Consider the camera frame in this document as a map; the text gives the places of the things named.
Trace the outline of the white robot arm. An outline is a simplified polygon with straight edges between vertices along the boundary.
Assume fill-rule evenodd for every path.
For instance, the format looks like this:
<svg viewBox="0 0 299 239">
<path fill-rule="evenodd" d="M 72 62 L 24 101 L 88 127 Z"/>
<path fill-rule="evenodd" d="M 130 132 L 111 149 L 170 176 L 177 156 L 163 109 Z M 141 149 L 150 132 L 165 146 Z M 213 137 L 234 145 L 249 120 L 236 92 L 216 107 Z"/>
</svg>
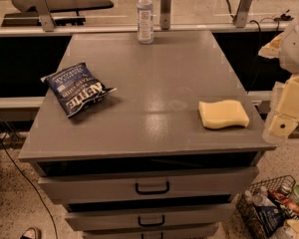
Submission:
<svg viewBox="0 0 299 239">
<path fill-rule="evenodd" d="M 270 112 L 262 134 L 267 142 L 277 144 L 299 126 L 299 13 L 258 55 L 277 58 L 280 67 L 291 74 L 285 84 L 276 83 L 272 90 Z"/>
</svg>

